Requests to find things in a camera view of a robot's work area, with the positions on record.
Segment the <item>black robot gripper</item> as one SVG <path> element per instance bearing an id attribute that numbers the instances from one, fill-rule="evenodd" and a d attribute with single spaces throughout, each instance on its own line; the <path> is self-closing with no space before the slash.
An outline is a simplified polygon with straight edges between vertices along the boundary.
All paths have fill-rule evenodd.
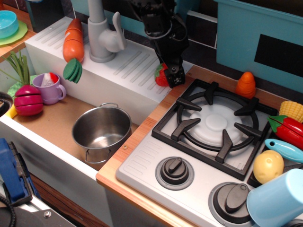
<path id="1" fill-rule="evenodd" d="M 187 29 L 182 18 L 172 11 L 143 11 L 142 21 L 147 37 L 154 43 L 160 63 L 167 65 L 171 73 L 164 71 L 170 88 L 185 84 L 185 72 L 181 54 L 189 46 Z"/>

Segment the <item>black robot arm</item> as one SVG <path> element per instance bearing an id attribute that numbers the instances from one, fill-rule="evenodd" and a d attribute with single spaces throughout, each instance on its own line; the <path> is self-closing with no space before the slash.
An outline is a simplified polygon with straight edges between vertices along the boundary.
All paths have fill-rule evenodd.
<path id="1" fill-rule="evenodd" d="M 160 63 L 166 65 L 164 75 L 168 86 L 174 88 L 185 83 L 184 50 L 189 47 L 186 24 L 175 13 L 173 0 L 130 0 L 135 16 L 143 22 L 144 31 L 153 44 Z"/>

